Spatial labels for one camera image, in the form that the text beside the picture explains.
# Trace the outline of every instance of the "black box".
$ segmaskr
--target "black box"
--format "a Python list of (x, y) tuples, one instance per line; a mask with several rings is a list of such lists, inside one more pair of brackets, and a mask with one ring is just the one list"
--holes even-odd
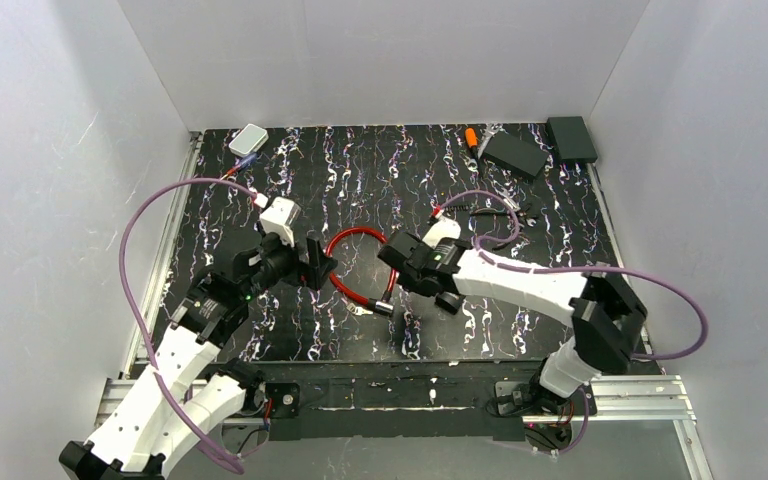
[(505, 132), (493, 135), (483, 156), (529, 181), (534, 180), (549, 160), (549, 154), (543, 150)]
[(559, 163), (593, 163), (599, 158), (581, 117), (552, 117), (546, 121), (546, 132)]

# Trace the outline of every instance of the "small white device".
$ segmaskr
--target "small white device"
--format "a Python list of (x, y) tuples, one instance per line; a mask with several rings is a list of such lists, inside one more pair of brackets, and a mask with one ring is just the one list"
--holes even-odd
[(234, 155), (245, 157), (262, 147), (266, 143), (267, 138), (269, 138), (269, 135), (266, 134), (266, 130), (250, 123), (231, 140), (228, 148), (234, 152)]

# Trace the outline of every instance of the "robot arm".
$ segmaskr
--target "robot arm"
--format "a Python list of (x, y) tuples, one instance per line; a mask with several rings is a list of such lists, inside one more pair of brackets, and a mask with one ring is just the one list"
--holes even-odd
[(458, 240), (459, 234), (456, 222), (441, 217), (421, 240), (396, 232), (378, 258), (399, 272), (401, 286), (419, 295), (484, 296), (544, 313), (571, 327), (573, 338), (544, 360), (533, 379), (539, 385), (535, 388), (544, 390), (536, 392), (538, 396), (560, 401), (601, 373), (628, 371), (647, 311), (621, 275), (538, 275), (501, 269), (494, 265), (497, 259), (526, 270), (543, 267), (484, 252), (487, 261), (468, 242)]
[[(156, 358), (110, 418), (86, 442), (69, 442), (60, 463), (72, 479), (162, 480), (198, 442), (196, 434), (161, 393), (155, 373), (180, 399), (233, 333), (248, 319), (248, 303), (284, 281), (320, 289), (336, 261), (310, 238), (295, 243), (293, 223), (299, 208), (290, 200), (258, 195), (262, 236), (256, 248), (238, 253), (224, 267), (202, 272), (171, 318)], [(263, 385), (259, 372), (232, 360), (213, 375), (207, 387), (184, 406), (202, 431), (209, 431), (244, 406), (254, 406)]]

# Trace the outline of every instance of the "metal frame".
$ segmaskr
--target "metal frame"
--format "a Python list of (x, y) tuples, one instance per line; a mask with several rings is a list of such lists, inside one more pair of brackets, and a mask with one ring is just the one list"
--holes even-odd
[[(202, 143), (203, 134), (194, 134), (192, 148), (185, 161), (181, 179), (189, 178), (193, 175)], [(588, 164), (587, 173), (590, 176), (593, 192), (596, 195), (599, 208), (605, 220), (607, 234), (611, 240), (617, 264), (624, 266), (613, 223), (599, 182), (598, 172), (592, 164)], [(154, 327), (154, 323), (157, 320), (163, 286), (166, 281), (166, 274), (172, 259), (172, 250), (181, 226), (188, 195), (188, 187), (180, 188), (175, 192), (169, 216), (163, 229), (160, 247), (152, 268), (148, 289), (146, 290), (146, 298), (141, 305), (141, 310), (149, 329)], [(645, 327), (641, 335), (646, 351), (651, 353), (652, 348), (649, 344), (649, 335)], [(135, 362), (145, 358), (145, 347), (141, 344), (139, 331), (135, 329), (128, 349), (126, 364), (122, 369), (122, 378), (125, 378), (125, 380), (111, 380), (105, 386), (96, 416), (97, 424), (100, 425), (113, 412), (128, 390), (130, 390), (134, 381), (127, 378), (129, 378)], [(205, 381), (197, 380), (193, 385), (194, 393), (200, 391), (205, 384)], [(693, 480), (709, 480), (713, 478), (696, 432), (696, 415), (680, 376), (606, 376), (594, 380), (592, 388), (599, 413), (590, 417), (591, 421), (672, 421), (682, 452), (684, 453), (690, 477)], [(573, 421), (581, 421), (581, 419), (581, 416), (576, 416)], [(541, 423), (553, 422), (555, 420), (554, 418), (547, 419), (547, 417), (542, 416), (526, 416), (523, 417), (523, 421), (525, 423)], [(232, 418), (228, 419), (226, 424), (241, 425), (258, 422), (260, 422), (258, 419)]]
[[(100, 425), (113, 413), (134, 382), (135, 380), (111, 380), (107, 383), (96, 415), (97, 424)], [(193, 382), (193, 395), (198, 394), (206, 384), (204, 380)], [(599, 411), (589, 418), (591, 421), (666, 420), (692, 424), (696, 420), (696, 414), (678, 375), (606, 376), (594, 380), (591, 385)], [(525, 423), (557, 421), (556, 417), (546, 415), (522, 418)], [(582, 416), (577, 415), (574, 420), (581, 421)], [(226, 421), (229, 425), (244, 423), (246, 419), (241, 418), (230, 418)]]
[[(181, 170), (179, 180), (186, 180), (193, 176), (196, 164), (198, 163), (198, 154), (204, 142), (204, 133), (192, 132), (191, 135), (190, 151), (184, 161), (184, 167)], [(169, 215), (166, 217), (166, 224), (163, 226), (163, 233), (160, 236), (157, 256), (154, 258), (154, 265), (151, 267), (146, 295), (140, 305), (140, 312), (143, 314), (149, 332), (152, 331), (154, 323), (157, 321), (160, 301), (163, 298), (163, 286), (166, 283), (166, 273), (169, 270), (170, 262), (172, 262), (172, 251), (175, 248), (175, 239), (178, 236), (178, 231), (181, 229), (184, 207), (187, 205), (189, 194), (189, 185), (175, 190), (172, 197), (172, 205), (169, 208)], [(122, 377), (128, 378), (137, 359), (145, 358), (148, 358), (145, 345), (143, 345), (139, 329), (135, 326), (134, 333), (131, 336), (131, 343), (128, 346), (128, 354), (125, 357), (125, 364), (122, 366)]]

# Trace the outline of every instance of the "black cable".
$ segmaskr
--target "black cable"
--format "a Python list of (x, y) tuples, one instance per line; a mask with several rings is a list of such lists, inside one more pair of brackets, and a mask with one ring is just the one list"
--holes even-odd
[(546, 445), (544, 443), (544, 446), (549, 446), (549, 448), (552, 449), (552, 450), (560, 450), (561, 448), (563, 448), (563, 447), (559, 447), (554, 441), (552, 441), (551, 438), (549, 438), (548, 435), (546, 435), (545, 433), (537, 430), (536, 428), (525, 427), (525, 429), (528, 430), (531, 433), (536, 433), (537, 435), (540, 435), (544, 440), (546, 440), (546, 442), (549, 443), (549, 445), (552, 445), (552, 446), (549, 446), (549, 445)]
[(261, 427), (261, 428), (254, 429), (251, 432), (249, 432), (249, 434), (246, 435), (246, 439), (243, 440), (243, 443), (240, 444), (240, 449), (237, 450), (237, 455), (240, 455), (241, 453), (243, 453), (243, 448), (249, 442), (249, 440), (251, 439), (252, 435), (254, 435), (255, 433), (258, 433), (258, 432), (265, 432), (265, 431), (266, 431), (266, 429)]
[(455, 205), (449, 205), (448, 207), (444, 208), (443, 211), (446, 213), (468, 212), (473, 208), (475, 208), (475, 204), (473, 203), (459, 203)]

